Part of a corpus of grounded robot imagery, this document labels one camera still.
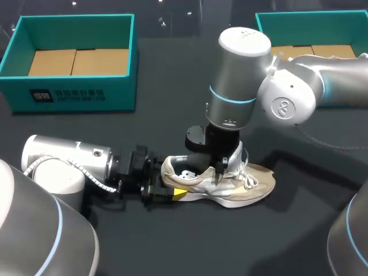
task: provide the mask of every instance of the cardboard bottom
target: cardboard bottom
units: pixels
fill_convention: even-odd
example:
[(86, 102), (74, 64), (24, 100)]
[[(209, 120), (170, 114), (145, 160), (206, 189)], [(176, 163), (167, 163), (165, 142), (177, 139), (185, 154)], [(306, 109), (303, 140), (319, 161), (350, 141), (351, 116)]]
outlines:
[(272, 47), (271, 53), (273, 55), (282, 53), (283, 60), (294, 59), (302, 55), (316, 55), (324, 58), (356, 58), (350, 45), (276, 46)]
[(128, 49), (36, 51), (28, 76), (126, 75)]

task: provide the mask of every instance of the sneaker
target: sneaker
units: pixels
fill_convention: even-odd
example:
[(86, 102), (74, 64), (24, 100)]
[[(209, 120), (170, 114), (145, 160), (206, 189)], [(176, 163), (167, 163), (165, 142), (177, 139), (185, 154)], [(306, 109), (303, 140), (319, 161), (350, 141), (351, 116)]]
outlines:
[(248, 163), (248, 154), (242, 162), (242, 152), (240, 142), (225, 173), (217, 178), (214, 167), (209, 166), (209, 155), (169, 156), (161, 167), (162, 180), (167, 186), (187, 191), (180, 201), (208, 198), (226, 208), (253, 204), (272, 192), (275, 179), (271, 170)]

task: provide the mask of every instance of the shoe sole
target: shoe sole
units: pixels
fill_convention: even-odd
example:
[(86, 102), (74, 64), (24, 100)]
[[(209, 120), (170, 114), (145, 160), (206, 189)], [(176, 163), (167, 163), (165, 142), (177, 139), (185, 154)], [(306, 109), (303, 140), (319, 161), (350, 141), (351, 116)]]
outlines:
[(198, 193), (187, 192), (186, 195), (184, 197), (180, 198), (178, 201), (196, 201), (196, 200), (207, 199), (207, 200), (216, 201), (218, 204), (222, 205), (225, 208), (239, 208), (239, 207), (244, 207), (244, 206), (247, 206), (247, 205), (251, 205), (253, 203), (256, 203), (257, 201), (260, 201), (260, 200), (264, 199), (272, 191), (273, 191), (273, 189), (270, 190), (267, 194), (265, 194), (261, 197), (253, 198), (251, 200), (244, 200), (244, 201), (231, 201), (231, 200), (225, 200), (225, 199), (220, 198), (220, 197), (213, 197), (213, 196), (208, 195), (208, 194), (198, 194)]

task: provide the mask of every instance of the shoe tongue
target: shoe tongue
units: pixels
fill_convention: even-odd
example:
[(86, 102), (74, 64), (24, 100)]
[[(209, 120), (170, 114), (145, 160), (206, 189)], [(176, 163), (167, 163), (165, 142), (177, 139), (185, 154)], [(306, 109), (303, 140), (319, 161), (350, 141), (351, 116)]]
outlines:
[(236, 173), (240, 170), (242, 166), (242, 153), (243, 153), (243, 143), (242, 141), (239, 142), (238, 147), (231, 155), (228, 163), (228, 172)]

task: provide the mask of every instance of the cable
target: cable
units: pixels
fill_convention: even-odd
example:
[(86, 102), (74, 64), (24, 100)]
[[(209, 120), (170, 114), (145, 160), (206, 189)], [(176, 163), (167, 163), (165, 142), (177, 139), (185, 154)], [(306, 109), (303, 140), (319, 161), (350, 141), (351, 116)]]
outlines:
[(363, 146), (351, 146), (351, 147), (341, 147), (338, 145), (331, 145), (328, 143), (325, 143), (323, 141), (320, 141), (316, 138), (314, 138), (313, 136), (309, 135), (308, 133), (306, 133), (299, 125), (295, 125), (295, 128), (299, 131), (300, 134), (302, 134), (307, 140), (321, 146), (321, 147), (325, 147), (325, 148), (332, 148), (332, 149), (336, 149), (339, 151), (365, 151), (368, 150), (368, 146), (363, 145)]
[(46, 160), (50, 159), (60, 159), (60, 160), (66, 160), (69, 164), (71, 164), (73, 167), (77, 168), (79, 171), (81, 171), (89, 180), (91, 180), (93, 183), (95, 183), (98, 187), (104, 189), (105, 191), (108, 191), (109, 193), (116, 193), (117, 189), (111, 188), (109, 186), (106, 186), (102, 184), (100, 181), (98, 181), (93, 175), (91, 175), (85, 168), (83, 168), (78, 162), (74, 161), (71, 158), (58, 158), (55, 156), (43, 156), (41, 158), (38, 158), (36, 161), (34, 161), (23, 173), (24, 175), (28, 176), (34, 169), (36, 169), (42, 162), (45, 162)]

